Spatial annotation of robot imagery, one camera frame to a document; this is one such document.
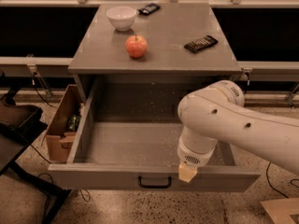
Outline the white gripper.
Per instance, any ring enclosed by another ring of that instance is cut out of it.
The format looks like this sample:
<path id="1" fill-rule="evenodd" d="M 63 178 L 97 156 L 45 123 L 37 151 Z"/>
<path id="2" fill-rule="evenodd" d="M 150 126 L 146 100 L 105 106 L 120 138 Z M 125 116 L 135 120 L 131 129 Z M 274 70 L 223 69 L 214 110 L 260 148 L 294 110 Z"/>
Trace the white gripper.
<path id="1" fill-rule="evenodd" d="M 210 160 L 216 144 L 212 149 L 204 153 L 198 153 L 185 146 L 182 139 L 178 140 L 178 157 L 180 164 L 178 166 L 178 179 L 190 183 L 197 175 L 197 168 L 207 165 Z"/>

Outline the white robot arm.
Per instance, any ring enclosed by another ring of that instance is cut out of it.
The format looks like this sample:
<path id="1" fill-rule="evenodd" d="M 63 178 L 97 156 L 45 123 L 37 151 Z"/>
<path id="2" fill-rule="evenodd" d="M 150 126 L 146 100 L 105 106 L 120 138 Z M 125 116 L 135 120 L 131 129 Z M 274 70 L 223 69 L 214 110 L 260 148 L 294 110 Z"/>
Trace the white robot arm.
<path id="1" fill-rule="evenodd" d="M 299 174 L 299 120 L 244 107 L 243 91 L 222 80 L 193 91 L 178 104 L 183 128 L 178 140 L 178 179 L 191 182 L 219 142 L 241 147 Z"/>

